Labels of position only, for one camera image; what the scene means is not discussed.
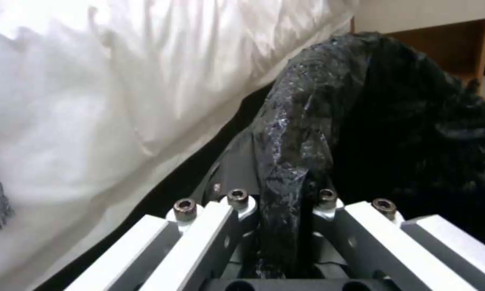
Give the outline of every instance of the wooden furniture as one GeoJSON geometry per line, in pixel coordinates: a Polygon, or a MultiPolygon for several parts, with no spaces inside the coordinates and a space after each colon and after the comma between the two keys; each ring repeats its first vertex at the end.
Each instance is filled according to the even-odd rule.
{"type": "Polygon", "coordinates": [[[395,37],[464,81],[481,81],[485,0],[364,0],[354,26],[395,37]]]}

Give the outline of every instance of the white wall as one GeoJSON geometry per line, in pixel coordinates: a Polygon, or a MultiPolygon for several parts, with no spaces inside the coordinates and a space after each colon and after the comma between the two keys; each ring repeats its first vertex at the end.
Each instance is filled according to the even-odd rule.
{"type": "Polygon", "coordinates": [[[356,31],[391,33],[485,18],[485,0],[361,0],[356,31]]]}

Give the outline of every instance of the crumpled plastic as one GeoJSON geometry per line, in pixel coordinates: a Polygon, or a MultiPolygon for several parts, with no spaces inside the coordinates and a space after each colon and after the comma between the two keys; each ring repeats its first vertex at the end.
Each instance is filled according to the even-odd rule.
{"type": "Polygon", "coordinates": [[[476,89],[393,38],[331,37],[289,60],[192,197],[215,200],[234,186],[259,195],[247,276],[303,276],[322,188],[344,203],[391,199],[407,219],[440,214],[485,243],[485,101],[476,89]]]}

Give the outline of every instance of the white fabric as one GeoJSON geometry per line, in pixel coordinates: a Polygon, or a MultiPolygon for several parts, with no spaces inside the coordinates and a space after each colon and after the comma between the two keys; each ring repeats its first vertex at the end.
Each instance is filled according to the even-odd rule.
{"type": "Polygon", "coordinates": [[[358,0],[0,0],[0,290],[117,227],[358,0]]]}

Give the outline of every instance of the bolt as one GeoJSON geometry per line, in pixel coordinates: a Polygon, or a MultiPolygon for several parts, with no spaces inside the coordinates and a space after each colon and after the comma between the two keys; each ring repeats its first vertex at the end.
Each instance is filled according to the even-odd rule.
{"type": "Polygon", "coordinates": [[[323,209],[332,209],[336,207],[338,194],[331,189],[320,190],[320,207],[323,209]]]}
{"type": "Polygon", "coordinates": [[[244,189],[233,189],[228,195],[228,204],[235,210],[241,210],[248,207],[248,192],[244,189]]]}
{"type": "Polygon", "coordinates": [[[213,184],[213,191],[215,194],[220,193],[220,183],[213,184]]]}
{"type": "Polygon", "coordinates": [[[174,203],[174,215],[177,221],[191,221],[197,216],[196,202],[192,199],[180,199],[174,203]]]}
{"type": "Polygon", "coordinates": [[[372,201],[372,206],[381,212],[387,219],[394,220],[397,206],[393,202],[384,198],[377,198],[372,201]]]}

